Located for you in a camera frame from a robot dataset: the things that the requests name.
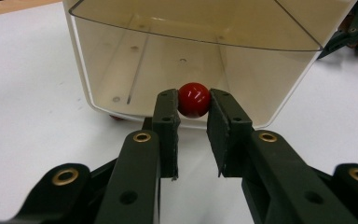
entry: translucent plastic bin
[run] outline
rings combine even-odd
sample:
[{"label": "translucent plastic bin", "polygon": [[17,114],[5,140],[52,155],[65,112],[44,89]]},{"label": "translucent plastic bin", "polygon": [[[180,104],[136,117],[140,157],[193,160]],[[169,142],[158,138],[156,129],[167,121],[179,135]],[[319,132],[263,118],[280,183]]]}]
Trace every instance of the translucent plastic bin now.
[{"label": "translucent plastic bin", "polygon": [[[64,0],[89,104],[126,119],[188,82],[269,125],[355,0]],[[183,119],[201,127],[205,118]]]}]

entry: plastic container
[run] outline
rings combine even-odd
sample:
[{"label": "plastic container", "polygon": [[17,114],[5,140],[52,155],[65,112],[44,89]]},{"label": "plastic container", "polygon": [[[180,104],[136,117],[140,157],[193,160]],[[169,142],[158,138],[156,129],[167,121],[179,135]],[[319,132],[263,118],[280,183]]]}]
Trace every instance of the plastic container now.
[{"label": "plastic container", "polygon": [[199,82],[233,94],[256,128],[272,122],[354,3],[64,0],[91,107],[143,119],[159,92]]}]

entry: white table surface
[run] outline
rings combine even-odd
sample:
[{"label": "white table surface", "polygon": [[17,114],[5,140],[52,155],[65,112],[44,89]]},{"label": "white table surface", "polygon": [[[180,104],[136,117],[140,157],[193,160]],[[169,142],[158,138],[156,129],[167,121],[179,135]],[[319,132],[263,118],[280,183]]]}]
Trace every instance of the white table surface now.
[{"label": "white table surface", "polygon": [[[13,217],[49,169],[114,159],[141,123],[85,101],[61,3],[0,15],[0,219]],[[268,127],[308,165],[358,163],[358,52],[316,62]],[[179,130],[179,180],[162,181],[161,223],[253,223],[239,179],[217,178],[205,131]]]}]

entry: red ball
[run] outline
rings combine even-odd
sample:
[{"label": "red ball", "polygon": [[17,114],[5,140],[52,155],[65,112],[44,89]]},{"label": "red ball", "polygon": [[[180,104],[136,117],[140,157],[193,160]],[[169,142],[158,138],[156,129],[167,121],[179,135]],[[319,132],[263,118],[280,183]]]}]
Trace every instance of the red ball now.
[{"label": "red ball", "polygon": [[209,110],[211,94],[197,82],[185,84],[178,91],[179,112],[187,118],[197,119]]}]

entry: table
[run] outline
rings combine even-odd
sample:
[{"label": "table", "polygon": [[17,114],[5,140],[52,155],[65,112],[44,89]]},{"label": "table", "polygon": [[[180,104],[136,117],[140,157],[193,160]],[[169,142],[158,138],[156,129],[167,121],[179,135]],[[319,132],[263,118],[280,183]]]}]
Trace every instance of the table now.
[{"label": "table", "polygon": [[[76,162],[94,170],[141,126],[88,106],[62,3],[0,15],[0,220],[49,169]],[[358,163],[358,51],[316,62],[268,129],[328,174]],[[241,181],[217,178],[206,132],[179,136],[179,179],[162,180],[160,223],[253,223]]]}]

